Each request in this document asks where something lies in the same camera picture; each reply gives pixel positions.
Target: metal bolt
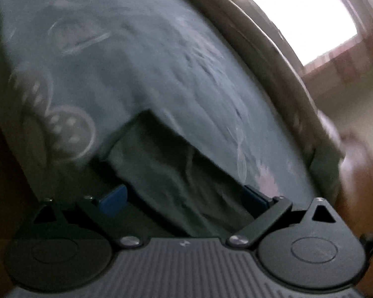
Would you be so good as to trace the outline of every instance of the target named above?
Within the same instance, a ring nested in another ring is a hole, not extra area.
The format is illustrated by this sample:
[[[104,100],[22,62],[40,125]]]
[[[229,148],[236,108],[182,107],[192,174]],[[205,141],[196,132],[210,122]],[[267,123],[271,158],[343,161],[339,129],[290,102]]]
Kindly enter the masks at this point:
[[[243,235],[233,235],[228,239],[231,246],[239,247],[248,244],[249,239]]]
[[[135,248],[140,245],[140,239],[136,236],[125,236],[120,239],[120,243],[128,248]]]

